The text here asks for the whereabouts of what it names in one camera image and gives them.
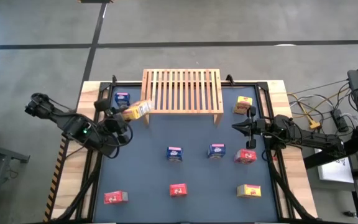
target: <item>gray floor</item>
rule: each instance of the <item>gray floor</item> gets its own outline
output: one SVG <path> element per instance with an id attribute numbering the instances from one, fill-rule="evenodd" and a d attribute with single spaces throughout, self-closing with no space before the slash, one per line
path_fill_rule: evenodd
<path id="1" fill-rule="evenodd" d="M 90 43 L 99 10 L 75 0 L 0 1 L 0 44 Z M 99 42 L 349 39 L 358 39 L 358 0 L 117 0 L 106 10 Z M 0 50 L 0 146 L 32 156 L 26 166 L 12 164 L 20 175 L 4 184 L 0 223 L 41 221 L 60 131 L 25 114 L 24 105 L 42 92 L 75 107 L 88 52 Z M 358 68 L 358 45 L 98 49 L 89 79 L 140 80 L 144 68 L 184 67 L 284 80 L 288 91 L 298 91 L 345 79 Z M 304 94 L 330 96 L 340 86 Z M 346 102 L 341 109 L 355 114 Z M 298 122 L 307 128 L 306 120 Z M 331 120 L 324 129 L 335 132 Z M 351 186 L 322 182 L 313 169 L 308 174 L 321 218 L 358 223 L 341 215 L 354 209 L 345 191 Z"/>

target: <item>small box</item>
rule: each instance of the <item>small box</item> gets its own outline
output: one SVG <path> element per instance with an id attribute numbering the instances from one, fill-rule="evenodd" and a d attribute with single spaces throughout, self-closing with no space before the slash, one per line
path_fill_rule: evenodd
<path id="1" fill-rule="evenodd" d="M 233 112 L 236 114 L 246 114 L 247 110 L 252 106 L 252 98 L 239 96 L 234 106 Z"/>
<path id="2" fill-rule="evenodd" d="M 250 164 L 256 161 L 256 152 L 248 149 L 240 149 L 234 156 L 234 162 L 240 162 L 242 164 Z"/>
<path id="3" fill-rule="evenodd" d="M 169 195 L 171 195 L 171 197 L 186 196 L 187 195 L 186 184 L 169 185 Z"/>
<path id="4" fill-rule="evenodd" d="M 139 119 L 141 116 L 150 112 L 153 108 L 151 100 L 141 100 L 132 104 L 128 109 L 122 112 L 124 120 Z"/>
<path id="5" fill-rule="evenodd" d="M 220 159 L 226 153 L 226 147 L 224 144 L 212 144 L 208 149 L 208 158 Z"/>
<path id="6" fill-rule="evenodd" d="M 121 190 L 104 194 L 104 204 L 121 203 L 127 201 L 128 193 Z"/>
<path id="7" fill-rule="evenodd" d="M 183 151 L 180 147 L 172 147 L 169 146 L 167 148 L 167 159 L 173 162 L 181 162 L 182 161 Z"/>
<path id="8" fill-rule="evenodd" d="M 114 99 L 118 107 L 129 106 L 129 99 L 131 98 L 129 93 L 116 93 Z"/>
<path id="9" fill-rule="evenodd" d="M 237 187 L 237 197 L 261 197 L 262 191 L 258 185 L 243 184 Z"/>

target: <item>red box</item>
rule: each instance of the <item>red box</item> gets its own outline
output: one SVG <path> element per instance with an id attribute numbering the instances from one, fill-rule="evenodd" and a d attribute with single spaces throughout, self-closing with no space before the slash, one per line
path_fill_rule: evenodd
<path id="1" fill-rule="evenodd" d="M 171 195 L 171 197 L 186 196 L 187 195 L 186 184 L 171 184 L 171 185 L 169 185 L 169 195 Z"/>
<path id="2" fill-rule="evenodd" d="M 128 193 L 121 190 L 104 194 L 104 204 L 121 203 L 127 201 Z"/>
<path id="3" fill-rule="evenodd" d="M 234 162 L 250 164 L 256 161 L 256 152 L 248 149 L 240 149 L 234 156 Z"/>

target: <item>yellow package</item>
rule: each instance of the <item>yellow package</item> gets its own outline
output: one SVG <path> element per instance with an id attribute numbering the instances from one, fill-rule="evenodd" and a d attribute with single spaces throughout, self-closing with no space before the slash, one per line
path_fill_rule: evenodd
<path id="1" fill-rule="evenodd" d="M 258 185 L 243 184 L 237 187 L 237 197 L 261 197 L 262 191 Z"/>
<path id="2" fill-rule="evenodd" d="M 237 114 L 246 114 L 248 108 L 250 108 L 251 106 L 252 106 L 252 98 L 239 96 L 237 98 L 237 103 L 234 106 L 233 112 Z"/>
<path id="3" fill-rule="evenodd" d="M 151 100 L 140 100 L 130 105 L 128 109 L 124 110 L 124 112 L 122 112 L 122 116 L 124 117 L 124 120 L 139 119 L 152 109 L 153 103 Z"/>

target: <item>black and yellow tape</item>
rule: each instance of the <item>black and yellow tape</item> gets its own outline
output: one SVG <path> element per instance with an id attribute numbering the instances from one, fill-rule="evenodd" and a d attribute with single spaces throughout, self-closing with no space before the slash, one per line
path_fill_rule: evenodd
<path id="1" fill-rule="evenodd" d="M 62 136 L 62 140 L 60 141 L 59 153 L 57 156 L 57 161 L 55 165 L 55 171 L 52 175 L 52 184 L 49 189 L 49 195 L 47 199 L 47 207 L 44 213 L 44 222 L 47 222 L 51 219 L 53 206 L 55 205 L 55 199 L 57 194 L 57 189 L 60 182 L 60 177 L 62 176 L 64 158 L 66 157 L 67 147 L 69 140 Z"/>

